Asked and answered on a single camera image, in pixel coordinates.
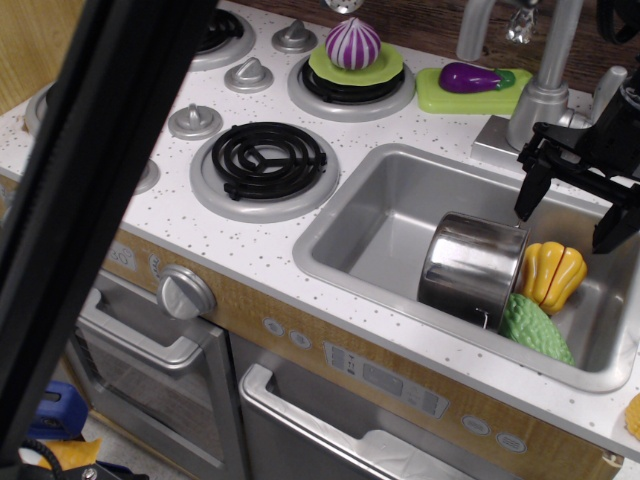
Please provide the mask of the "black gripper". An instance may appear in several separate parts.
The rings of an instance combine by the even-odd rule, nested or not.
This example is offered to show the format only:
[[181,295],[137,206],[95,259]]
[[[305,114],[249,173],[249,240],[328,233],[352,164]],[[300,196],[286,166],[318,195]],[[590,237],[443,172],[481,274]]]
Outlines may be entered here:
[[514,210],[527,221],[557,178],[607,200],[611,207],[592,237],[594,254],[612,253],[639,231],[639,185],[613,181],[639,180],[639,81],[627,79],[596,123],[571,129],[545,122],[518,157],[526,176]]

